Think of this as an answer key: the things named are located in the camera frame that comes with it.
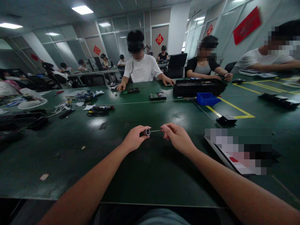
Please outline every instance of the fluorescent light panel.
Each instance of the fluorescent light panel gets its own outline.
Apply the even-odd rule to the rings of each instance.
[[[109,26],[111,26],[108,22],[99,23],[99,25],[100,25],[101,27],[109,27]]]
[[[73,9],[74,11],[76,11],[77,13],[81,14],[81,15],[94,13],[94,12],[93,12],[90,8],[88,8],[86,5],[74,7],[74,8],[72,8],[72,9]]]
[[[49,33],[45,33],[46,35],[50,35],[50,36],[58,36],[60,34],[57,34],[57,33],[52,33],[52,32],[49,32]]]
[[[197,18],[197,19],[195,19],[195,20],[203,20],[205,17],[199,17],[199,18]]]
[[[2,24],[0,24],[0,27],[9,28],[9,29],[18,29],[23,26],[12,24],[12,23],[2,23]]]

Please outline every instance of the vr headset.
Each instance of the vr headset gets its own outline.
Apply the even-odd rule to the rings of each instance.
[[[128,51],[130,53],[137,53],[140,52],[141,49],[144,49],[144,42],[138,41],[138,42],[127,42],[128,45]]]

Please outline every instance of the cable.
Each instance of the cable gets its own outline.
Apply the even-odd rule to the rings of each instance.
[[[87,116],[89,117],[100,117],[100,116],[107,116],[109,114],[109,111],[104,108],[92,108],[87,113]]]

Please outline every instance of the red decoration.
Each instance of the red decoration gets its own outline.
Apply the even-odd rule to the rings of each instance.
[[[208,28],[208,30],[207,30],[207,36],[208,35],[210,35],[210,33],[212,32],[212,30],[213,30],[213,25],[210,25],[210,27]]]
[[[97,54],[97,55],[99,55],[100,54],[100,49],[95,45],[95,47],[94,47],[94,52]]]
[[[163,41],[162,35],[159,34],[158,37],[155,39],[155,41],[156,41],[156,43],[157,43],[158,45],[160,45],[160,44],[162,43],[162,41]]]
[[[240,23],[233,31],[234,43],[238,45],[249,34],[262,24],[258,7],[255,7],[251,13]]]
[[[38,61],[38,57],[37,57],[35,54],[32,54],[32,53],[31,53],[31,58],[32,58],[33,60],[35,60],[35,61]]]

